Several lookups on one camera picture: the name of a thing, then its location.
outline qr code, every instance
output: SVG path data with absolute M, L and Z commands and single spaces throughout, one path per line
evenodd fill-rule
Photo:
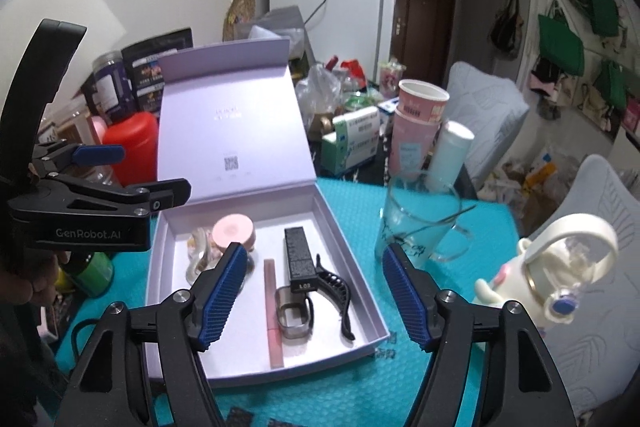
M 229 156 L 225 158 L 225 171 L 238 170 L 238 156 Z

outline brown door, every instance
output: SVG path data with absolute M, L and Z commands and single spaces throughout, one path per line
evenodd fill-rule
M 396 0 L 391 52 L 405 78 L 442 86 L 456 0 Z

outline refrigerator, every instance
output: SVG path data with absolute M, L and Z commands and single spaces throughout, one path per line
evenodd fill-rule
M 270 0 L 270 9 L 298 6 L 307 20 L 323 0 Z M 389 59 L 396 0 L 326 0 L 306 23 L 316 61 L 357 58 L 367 80 L 378 83 L 378 63 Z

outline pink paper cup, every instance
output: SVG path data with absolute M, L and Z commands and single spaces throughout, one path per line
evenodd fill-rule
M 419 171 L 439 128 L 439 123 L 410 118 L 396 108 L 389 155 L 389 174 L 395 176 L 400 171 Z
M 449 101 L 447 91 L 421 80 L 401 80 L 399 86 L 398 109 L 402 114 L 428 123 L 438 123 L 442 119 Z

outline chair backrest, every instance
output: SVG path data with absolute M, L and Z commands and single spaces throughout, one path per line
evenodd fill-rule
M 529 105 L 512 80 L 482 73 L 466 62 L 456 62 L 449 70 L 447 91 L 444 118 L 476 135 L 465 167 L 478 189 L 516 139 Z
M 640 363 L 640 202 L 606 159 L 591 155 L 558 210 L 530 238 L 576 212 L 608 221 L 620 252 L 611 271 L 587 288 L 574 321 L 545 337 L 574 412 L 581 414 L 622 393 Z M 590 248 L 605 254 L 604 245 Z

